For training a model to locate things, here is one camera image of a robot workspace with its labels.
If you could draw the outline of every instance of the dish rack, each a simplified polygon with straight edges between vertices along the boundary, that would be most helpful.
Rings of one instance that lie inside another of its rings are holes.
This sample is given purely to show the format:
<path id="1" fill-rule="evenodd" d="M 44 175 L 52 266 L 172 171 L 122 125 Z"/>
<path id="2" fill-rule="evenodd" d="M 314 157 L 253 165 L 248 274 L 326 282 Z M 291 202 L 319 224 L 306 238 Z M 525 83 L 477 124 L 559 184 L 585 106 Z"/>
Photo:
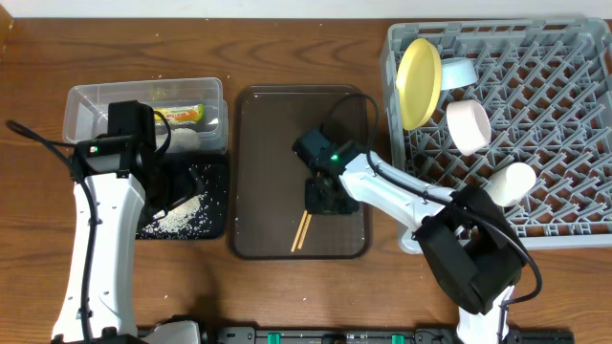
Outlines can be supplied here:
<path id="1" fill-rule="evenodd" d="M 469 58 L 479 79 L 443 91 L 428 123 L 408 132 L 395 81 L 417 38 L 436 46 L 443 59 Z M 612 247 L 612 35 L 604 21 L 396 24 L 380 68 L 395 167 L 461 189 L 526 162 L 537 183 L 519 204 L 503 209 L 526 248 Z M 449 102 L 466 99 L 485 107 L 492 127 L 489 146 L 469 157 L 452 144 L 445 118 Z"/>

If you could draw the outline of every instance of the wooden table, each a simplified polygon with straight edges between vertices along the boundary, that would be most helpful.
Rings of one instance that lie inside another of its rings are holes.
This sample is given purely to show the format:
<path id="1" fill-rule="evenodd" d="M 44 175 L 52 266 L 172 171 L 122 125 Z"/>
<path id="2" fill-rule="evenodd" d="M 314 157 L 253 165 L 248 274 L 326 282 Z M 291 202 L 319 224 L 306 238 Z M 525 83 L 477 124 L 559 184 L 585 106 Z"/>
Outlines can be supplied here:
<path id="1" fill-rule="evenodd" d="M 18 19 L 0 67 L 0 118 L 59 140 L 75 85 L 199 76 L 223 81 L 230 120 L 237 94 L 253 84 L 351 84 L 382 103 L 378 58 L 387 28 L 401 21 Z M 386 128 L 376 149 L 388 156 Z M 4 125 L 0 176 L 0 342 L 48 342 L 73 250 L 72 183 L 55 157 Z M 138 241 L 137 322 L 188 312 L 212 325 L 455 326 L 457 308 L 425 259 L 400 251 L 388 216 L 374 210 L 373 222 L 373 245 L 356 261 L 245 262 L 225 239 Z M 612 249 L 534 257 L 544 291 L 511 307 L 510 322 L 569 329 L 581 344 L 612 341 Z M 516 294 L 533 286 L 525 269 Z"/>

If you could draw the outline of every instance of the cable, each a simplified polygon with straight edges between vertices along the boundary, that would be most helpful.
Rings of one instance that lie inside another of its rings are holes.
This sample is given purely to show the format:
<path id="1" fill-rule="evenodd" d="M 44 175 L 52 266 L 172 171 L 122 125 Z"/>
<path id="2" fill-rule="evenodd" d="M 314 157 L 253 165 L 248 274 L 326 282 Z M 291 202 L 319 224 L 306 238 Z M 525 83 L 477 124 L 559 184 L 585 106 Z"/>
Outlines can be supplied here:
<path id="1" fill-rule="evenodd" d="M 41 136 L 39 136 L 38 134 L 36 134 L 34 131 L 26 128 L 25 126 L 13 120 L 7 120 L 6 125 L 9 129 L 11 129 L 16 134 L 21 135 L 22 137 L 28 138 L 30 140 L 35 140 L 39 143 L 42 143 L 42 145 L 44 145 L 45 148 L 49 149 L 58 159 L 60 159 L 66 165 L 66 167 L 68 167 L 71 174 L 75 176 L 76 183 L 80 184 L 80 186 L 83 188 L 83 193 L 85 194 L 85 198 L 87 199 L 87 204 L 89 205 L 89 212 L 90 212 L 91 218 L 89 220 L 89 239 L 87 241 L 87 250 L 85 253 L 85 267 L 83 269 L 83 280 L 81 283 L 79 312 L 80 312 L 81 327 L 83 330 L 83 340 L 85 343 L 91 343 L 92 339 L 91 339 L 91 333 L 89 331 L 89 306 L 88 306 L 89 280 L 91 277 L 91 267 L 92 267 L 92 260 L 94 256 L 93 254 L 94 253 L 94 243 L 96 241 L 96 227 L 98 225 L 98 214 L 96 212 L 96 206 L 94 205 L 94 198 L 92 197 L 92 193 L 89 187 L 87 186 L 87 184 L 85 183 L 85 179 L 83 178 L 82 174 L 80 174 L 77 171 L 75 166 L 70 162 L 70 160 L 68 160 L 68 158 L 66 158 L 63 154 L 61 154 L 61 152 L 57 150 L 57 148 L 54 147 L 54 144 L 57 142 L 46 140 L 42 138 Z M 65 145 L 63 143 L 57 144 L 57 145 L 73 147 L 73 145 Z"/>
<path id="2" fill-rule="evenodd" d="M 379 106 L 378 103 L 376 102 L 376 100 L 369 96 L 369 95 L 365 95 L 365 94 L 351 94 L 345 97 L 342 97 L 340 100 L 338 100 L 338 102 L 336 102 L 336 104 L 334 104 L 331 108 L 331 110 L 328 112 L 327 117 L 329 118 L 333 112 L 338 108 L 338 106 L 340 106 L 344 101 L 346 101 L 347 99 L 353 98 L 353 97 L 362 97 L 365 99 L 370 100 L 370 102 L 372 103 L 372 105 L 374 106 L 374 124 L 372 125 L 372 130 L 370 132 L 370 135 L 368 137 L 366 146 L 365 146 L 365 157 L 367 159 L 367 163 L 370 165 L 370 168 L 372 168 L 372 170 L 380 175 L 383 179 L 385 179 L 386 181 L 392 183 L 395 186 L 400 187 L 401 189 L 408 191 L 410 193 L 413 193 L 421 198 L 423 198 L 424 200 L 430 201 L 430 202 L 434 202 L 436 204 L 440 204 L 443 206 L 447 206 L 457 212 L 460 212 L 462 215 L 464 215 L 465 217 L 472 219 L 475 222 L 481 223 L 484 226 L 488 227 L 489 229 L 494 230 L 497 234 L 501 235 L 507 242 L 508 244 L 510 244 L 513 249 L 516 251 L 516 253 L 521 256 L 521 258 L 527 262 L 527 264 L 529 265 L 529 267 L 531 268 L 531 270 L 534 272 L 534 276 L 535 276 L 535 288 L 532 292 L 530 292 L 527 295 L 523 295 L 520 297 L 516 297 L 514 299 L 510 299 L 510 300 L 506 300 L 503 301 L 500 305 L 500 307 L 502 308 L 502 312 L 500 314 L 500 330 L 498 331 L 498 338 L 499 338 L 499 342 L 501 343 L 503 341 L 502 337 L 502 330 L 503 330 L 503 322 L 505 322 L 505 313 L 508 310 L 508 306 L 511 304 L 517 304 L 520 302 L 525 302 L 525 301 L 529 301 L 534 299 L 542 290 L 542 275 L 539 272 L 539 269 L 537 268 L 537 264 L 534 261 L 534 259 L 529 255 L 529 253 L 527 252 L 526 249 L 523 249 L 522 247 L 520 247 L 514 240 L 512 240 L 508 235 L 506 235 L 506 233 L 504 233 L 500 227 L 498 225 L 495 224 L 495 221 L 493 220 L 489 220 L 487 217 L 481 215 L 481 214 L 476 214 L 473 211 L 469 211 L 467 209 L 465 209 L 464 207 L 461 207 L 457 204 L 453 204 L 451 202 L 436 198 L 434 196 L 429 195 L 426 192 L 421 192 L 417 189 L 414 189 L 408 185 L 405 185 L 403 183 L 400 183 L 396 180 L 394 180 L 391 176 L 387 175 L 386 173 L 384 173 L 373 161 L 372 161 L 372 146 L 374 144 L 374 137 L 376 136 L 376 132 L 378 131 L 378 126 L 379 126 L 379 120 L 380 120 L 380 112 L 379 112 Z M 320 129 L 322 130 L 323 128 L 323 123 L 321 123 L 320 125 Z"/>
<path id="3" fill-rule="evenodd" d="M 162 146 L 155 151 L 155 156 L 160 157 L 165 153 L 166 150 L 168 150 L 168 147 L 170 146 L 170 132 L 172 131 L 172 129 L 170 128 L 170 123 L 161 112 L 155 111 L 154 114 L 162 119 L 165 125 L 165 130 L 168 132 L 168 136 L 165 138 L 164 144 L 162 144 Z"/>

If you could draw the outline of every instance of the white object in container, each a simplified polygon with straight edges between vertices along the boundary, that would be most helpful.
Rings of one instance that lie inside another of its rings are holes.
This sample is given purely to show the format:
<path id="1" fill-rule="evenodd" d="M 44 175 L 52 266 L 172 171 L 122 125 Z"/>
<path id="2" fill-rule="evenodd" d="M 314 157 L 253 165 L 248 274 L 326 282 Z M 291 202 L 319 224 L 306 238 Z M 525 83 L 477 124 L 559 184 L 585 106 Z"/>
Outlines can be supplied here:
<path id="1" fill-rule="evenodd" d="M 454 57 L 442 60 L 442 91 L 471 85 L 478 74 L 469 58 Z"/>
<path id="2" fill-rule="evenodd" d="M 204 104 L 204 116 L 198 123 L 180 127 L 198 133 L 201 147 L 208 146 L 204 141 L 214 140 L 212 151 L 225 152 L 227 106 L 223 101 L 221 80 L 216 77 L 76 86 L 68 93 L 63 140 L 76 143 L 105 134 L 108 104 L 134 99 L 153 108 Z"/>
<path id="3" fill-rule="evenodd" d="M 537 181 L 534 169 L 524 162 L 514 162 L 494 173 L 485 191 L 499 206 L 518 204 Z"/>
<path id="4" fill-rule="evenodd" d="M 450 136 L 461 154 L 468 156 L 491 142 L 491 124 L 476 100 L 455 101 L 447 107 Z"/>

